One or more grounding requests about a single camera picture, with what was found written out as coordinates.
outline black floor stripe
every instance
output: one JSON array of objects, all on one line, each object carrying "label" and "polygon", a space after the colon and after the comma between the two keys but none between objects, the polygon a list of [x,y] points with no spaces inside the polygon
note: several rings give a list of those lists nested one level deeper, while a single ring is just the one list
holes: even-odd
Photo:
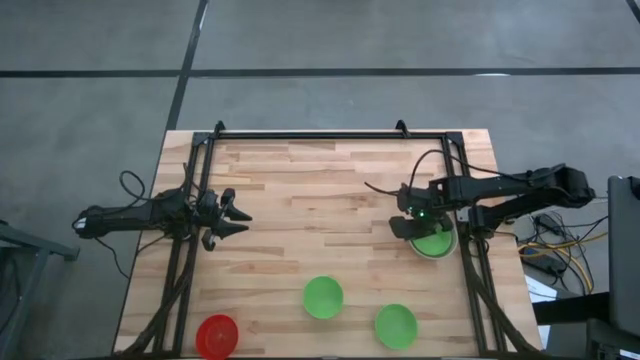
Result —
[{"label": "black floor stripe", "polygon": [[195,78],[288,78],[376,76],[557,76],[640,75],[640,67],[587,68],[369,68],[369,69],[208,69],[191,70]]},{"label": "black floor stripe", "polygon": [[627,5],[629,5],[633,16],[636,17],[638,23],[640,23],[640,8],[638,8],[638,3],[636,3],[636,0],[627,0]]},{"label": "black floor stripe", "polygon": [[180,70],[8,70],[0,78],[169,78]]},{"label": "black floor stripe", "polygon": [[185,53],[184,61],[182,62],[182,70],[180,71],[180,77],[178,78],[178,84],[176,85],[176,92],[174,93],[173,101],[171,102],[171,110],[169,110],[169,118],[167,119],[165,130],[175,130],[178,125],[178,118],[180,117],[180,109],[182,108],[184,93],[187,89],[187,83],[189,82],[189,71],[193,65],[193,58],[195,57],[196,48],[198,47],[200,31],[202,30],[204,14],[207,10],[208,4],[209,0],[200,0],[200,3],[198,4],[196,18],[193,22],[193,28],[191,29],[191,37],[189,38],[189,45],[187,46],[187,52]]}]

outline red bowl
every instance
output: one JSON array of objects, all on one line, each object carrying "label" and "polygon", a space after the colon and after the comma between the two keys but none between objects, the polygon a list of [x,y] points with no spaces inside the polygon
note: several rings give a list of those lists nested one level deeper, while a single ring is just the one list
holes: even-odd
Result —
[{"label": "red bowl", "polygon": [[226,315],[213,315],[196,334],[196,349],[207,360],[224,360],[238,345],[238,327]]}]

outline wooden table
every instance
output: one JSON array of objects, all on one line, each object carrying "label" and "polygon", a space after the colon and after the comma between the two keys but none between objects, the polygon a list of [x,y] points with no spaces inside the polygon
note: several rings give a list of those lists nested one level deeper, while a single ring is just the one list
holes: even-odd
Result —
[{"label": "wooden table", "polygon": [[[488,131],[463,134],[470,163],[496,169]],[[182,163],[191,138],[191,131],[167,133],[155,192],[183,181]],[[397,189],[400,182],[408,182],[417,158],[432,148],[440,148],[440,143],[216,141],[209,185],[216,191],[235,188],[236,206],[254,220],[250,231],[219,242],[215,251],[198,249],[183,355],[197,354],[198,326],[220,313],[233,317],[239,327],[234,356],[475,355],[459,249],[439,261],[419,258],[387,224],[399,214],[395,198],[363,185],[368,181]],[[419,168],[416,185],[445,175],[442,156],[430,155]],[[145,232],[140,246],[159,235]],[[515,243],[510,236],[497,235],[490,244],[498,301],[528,341],[539,347]],[[166,240],[137,257],[116,350],[128,346],[157,310],[169,253]],[[345,306],[333,319],[316,320],[302,306],[302,289],[325,274],[341,283]],[[406,305],[418,318],[418,339],[407,351],[388,350],[375,337],[376,313],[391,303]],[[175,311],[166,344],[171,344]],[[492,339],[486,309],[483,318]]]}]

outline gray floor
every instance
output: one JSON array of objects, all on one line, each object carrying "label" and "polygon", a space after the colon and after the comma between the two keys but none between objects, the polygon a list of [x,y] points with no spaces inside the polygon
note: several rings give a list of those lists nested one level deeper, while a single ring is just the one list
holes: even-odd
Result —
[{"label": "gray floor", "polygon": [[[0,0],[0,70],[179,69],[196,6]],[[194,68],[638,64],[640,24],[623,0],[212,0]],[[110,351],[127,283],[70,223],[91,204],[128,200],[121,170],[152,183],[176,81],[0,79],[0,218],[82,248],[78,262],[48,266],[22,358]],[[608,176],[638,175],[639,87],[640,76],[622,75],[191,79],[177,128],[389,128],[397,119],[489,128],[501,170],[566,162],[602,196]],[[561,213],[590,222],[606,205]],[[531,232],[527,219],[517,229]],[[136,238],[105,238],[125,271]],[[606,291],[607,242],[587,249],[596,290]]]}]

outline butcher block tabletop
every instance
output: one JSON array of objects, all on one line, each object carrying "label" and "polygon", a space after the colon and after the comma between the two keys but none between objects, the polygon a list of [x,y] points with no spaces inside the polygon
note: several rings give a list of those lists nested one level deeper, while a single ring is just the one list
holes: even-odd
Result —
[{"label": "butcher block tabletop", "polygon": [[[496,169],[488,131],[461,131],[469,162]],[[154,193],[183,182],[192,134],[167,133]],[[249,231],[218,240],[213,252],[199,245],[182,355],[197,355],[196,331],[213,314],[237,323],[237,357],[476,355],[460,250],[438,261],[417,256],[389,228],[388,219],[400,215],[395,198],[363,184],[397,190],[422,153],[440,148],[439,140],[417,139],[216,140],[209,186],[234,188],[236,207],[253,221]],[[442,155],[431,154],[414,186],[444,176]],[[140,247],[160,235],[144,232]],[[489,242],[498,302],[539,347],[513,238],[496,235]],[[131,344],[157,310],[170,248],[171,241],[162,240],[137,256],[114,350]],[[304,286],[319,275],[335,278],[344,291],[342,311],[328,320],[311,317],[302,304]],[[418,319],[418,337],[408,350],[387,349],[375,335],[377,312],[394,303]],[[483,319],[492,348],[486,308]]]}]

